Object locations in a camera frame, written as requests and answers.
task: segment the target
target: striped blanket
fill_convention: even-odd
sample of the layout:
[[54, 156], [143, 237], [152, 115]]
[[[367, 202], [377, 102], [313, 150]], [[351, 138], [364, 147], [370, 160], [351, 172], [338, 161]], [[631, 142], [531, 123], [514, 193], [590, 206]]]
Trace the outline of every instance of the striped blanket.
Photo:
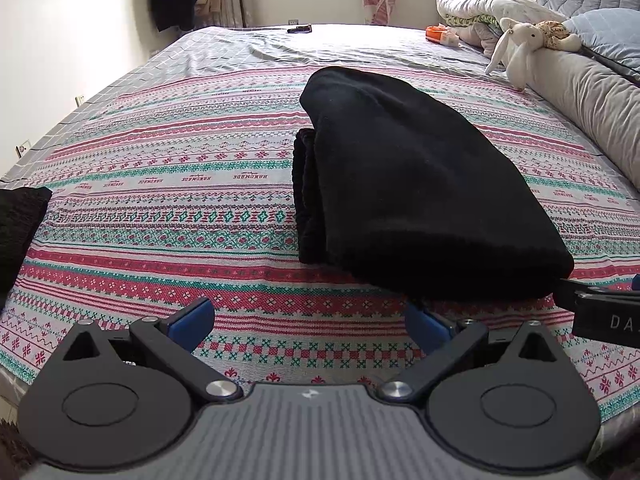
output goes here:
[[[199, 296], [216, 327], [194, 354], [243, 386], [375, 383], [420, 358], [402, 298], [297, 260], [292, 142], [310, 125], [298, 97], [331, 64], [401, 78], [475, 124], [555, 222], [574, 278], [625, 288], [640, 272], [637, 200], [537, 95], [486, 78], [481, 54], [415, 30], [207, 28], [94, 96], [4, 177], [54, 195], [0, 319], [0, 364], [31, 383], [75, 320], [119, 328]], [[550, 298], [438, 310], [492, 328], [543, 320], [603, 420], [640, 397], [640, 351], [572, 336]]]

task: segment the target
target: stuffed bunny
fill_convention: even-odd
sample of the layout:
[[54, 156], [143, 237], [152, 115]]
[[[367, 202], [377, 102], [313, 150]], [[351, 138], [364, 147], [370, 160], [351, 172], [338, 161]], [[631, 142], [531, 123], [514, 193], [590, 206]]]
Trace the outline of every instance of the stuffed bunny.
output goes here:
[[533, 25], [503, 18], [500, 20], [500, 26], [505, 33], [498, 41], [491, 63], [484, 73], [489, 75], [498, 67], [511, 39], [517, 49], [507, 65], [507, 79], [518, 90], [523, 90], [527, 85], [527, 62], [531, 52], [543, 46], [566, 52], [578, 52], [582, 47], [580, 37], [577, 34], [569, 34], [562, 23], [541, 22]]

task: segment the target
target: mattress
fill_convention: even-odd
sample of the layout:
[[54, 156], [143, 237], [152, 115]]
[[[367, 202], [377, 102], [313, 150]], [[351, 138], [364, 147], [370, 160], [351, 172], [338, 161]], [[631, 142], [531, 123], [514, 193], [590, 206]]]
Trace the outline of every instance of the mattress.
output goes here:
[[[628, 288], [640, 272], [638, 197], [540, 97], [484, 76], [479, 52], [400, 28], [206, 28], [89, 99], [2, 179], [53, 191], [0, 317], [4, 391], [19, 397], [78, 319], [121, 328], [200, 296], [216, 325], [194, 355], [243, 387], [377, 383], [419, 359], [402, 297], [297, 260], [292, 144], [310, 126], [298, 97], [336, 64], [401, 78], [475, 124], [555, 223], [575, 279]], [[640, 350], [574, 337], [550, 298], [435, 308], [491, 328], [542, 320], [600, 405], [596, 452], [635, 426]]]

